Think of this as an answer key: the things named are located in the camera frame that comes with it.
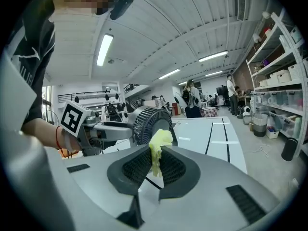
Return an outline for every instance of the yellow sponge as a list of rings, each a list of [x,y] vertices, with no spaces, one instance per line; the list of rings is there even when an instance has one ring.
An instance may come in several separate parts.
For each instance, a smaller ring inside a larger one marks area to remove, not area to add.
[[[152,171],[153,176],[157,177],[159,174],[159,177],[162,177],[162,172],[159,168],[159,159],[162,157],[161,155],[161,146],[163,145],[172,145],[172,134],[170,131],[164,131],[162,129],[159,129],[154,136],[151,138],[151,141],[149,143],[150,149],[151,149],[151,156],[152,156]]]

